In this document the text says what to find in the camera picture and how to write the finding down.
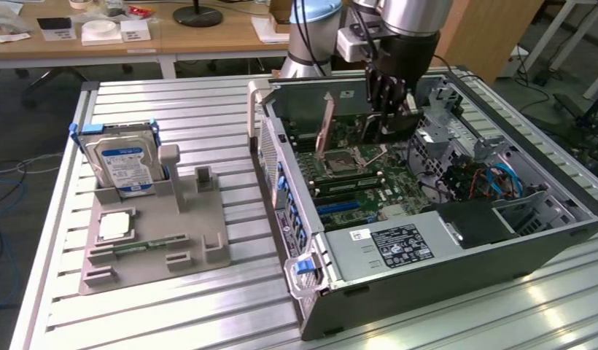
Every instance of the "floor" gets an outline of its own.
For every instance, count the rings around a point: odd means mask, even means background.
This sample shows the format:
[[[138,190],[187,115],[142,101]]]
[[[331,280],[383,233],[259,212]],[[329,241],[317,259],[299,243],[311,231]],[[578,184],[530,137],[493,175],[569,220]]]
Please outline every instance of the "floor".
[[[529,29],[522,39],[522,45],[527,49],[534,47],[547,25],[549,22],[546,21]],[[551,56],[558,43],[567,35],[566,31],[558,33],[542,57]],[[266,59],[263,61],[267,69],[279,68],[282,63],[281,59]],[[247,60],[219,61],[215,73],[209,70],[207,63],[207,61],[203,61],[182,64],[179,77],[259,73],[254,61],[250,65],[247,65]],[[81,70],[91,80],[98,81],[161,79],[161,69],[157,64],[151,63],[134,65],[134,72],[130,74],[123,73],[119,65],[82,67]],[[21,106],[21,92],[29,82],[39,77],[45,71],[45,69],[31,69],[31,76],[27,79],[21,79],[13,70],[0,71],[0,160],[23,160],[63,150],[67,140],[67,126],[74,114],[81,84],[73,77],[58,77],[50,83],[50,87],[41,89],[35,94],[35,99],[39,102],[38,108],[27,110]],[[553,80],[543,90],[547,93],[566,93],[586,108],[590,101],[585,100],[581,94],[595,80],[597,75],[598,47],[582,42],[563,66],[563,81]],[[511,79],[501,79],[493,87],[518,108],[543,97],[541,93],[521,87]],[[551,102],[538,104],[527,109],[527,113],[550,121],[555,120],[557,111],[551,105]],[[34,163],[29,170],[47,169],[58,164],[59,158],[50,158]],[[0,178],[18,181],[19,175],[15,173]],[[27,189],[25,198],[17,204],[11,214],[0,218],[0,231],[10,242],[21,272],[21,292],[0,308],[0,349],[7,349],[11,340],[55,179],[55,171],[45,174],[29,174],[25,180]],[[0,183],[0,196],[10,190],[10,186],[11,184]],[[11,264],[3,255],[0,259],[0,300],[9,295],[14,281]]]

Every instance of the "circuit board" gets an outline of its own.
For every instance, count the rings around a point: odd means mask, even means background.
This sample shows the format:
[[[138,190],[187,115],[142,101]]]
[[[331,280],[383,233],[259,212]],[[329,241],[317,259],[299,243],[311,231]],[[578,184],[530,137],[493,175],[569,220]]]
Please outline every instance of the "circuit board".
[[[326,230],[414,215],[431,204],[401,150],[382,144],[295,154]]]

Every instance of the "power supply label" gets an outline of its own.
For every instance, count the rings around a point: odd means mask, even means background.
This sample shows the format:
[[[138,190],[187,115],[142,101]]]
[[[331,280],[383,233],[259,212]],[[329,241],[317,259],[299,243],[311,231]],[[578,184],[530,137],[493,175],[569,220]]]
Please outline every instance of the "power supply label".
[[[414,224],[371,232],[371,236],[389,268],[398,268],[434,257]]]

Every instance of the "paper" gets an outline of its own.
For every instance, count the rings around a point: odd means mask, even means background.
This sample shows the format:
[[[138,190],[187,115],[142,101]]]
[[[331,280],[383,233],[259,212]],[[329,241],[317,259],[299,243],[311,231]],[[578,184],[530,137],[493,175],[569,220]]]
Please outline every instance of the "paper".
[[[29,38],[31,38],[31,35],[29,35],[27,33],[14,35],[0,35],[0,42],[17,42],[18,40]]]
[[[251,25],[258,34],[258,38],[266,44],[286,44],[290,41],[290,34],[278,34],[273,28],[269,18],[251,18]]]
[[[15,13],[17,15],[21,14],[21,10],[23,9],[23,4],[18,4],[15,2],[9,1],[0,1],[3,5],[6,5]]]

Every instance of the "aluminum extrusion table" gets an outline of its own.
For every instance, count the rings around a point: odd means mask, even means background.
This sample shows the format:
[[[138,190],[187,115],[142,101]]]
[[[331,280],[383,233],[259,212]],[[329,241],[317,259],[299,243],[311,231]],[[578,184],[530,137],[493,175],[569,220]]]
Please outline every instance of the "aluminum extrusion table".
[[[111,82],[82,92],[75,122],[157,118],[163,142],[181,146],[182,172],[211,164],[219,173],[233,265],[78,295],[97,181],[70,140],[11,349],[598,349],[598,235],[522,279],[331,338],[299,340],[247,149],[247,82],[263,77]],[[598,199],[598,179],[486,85],[466,79]],[[481,133],[495,133],[463,108]]]

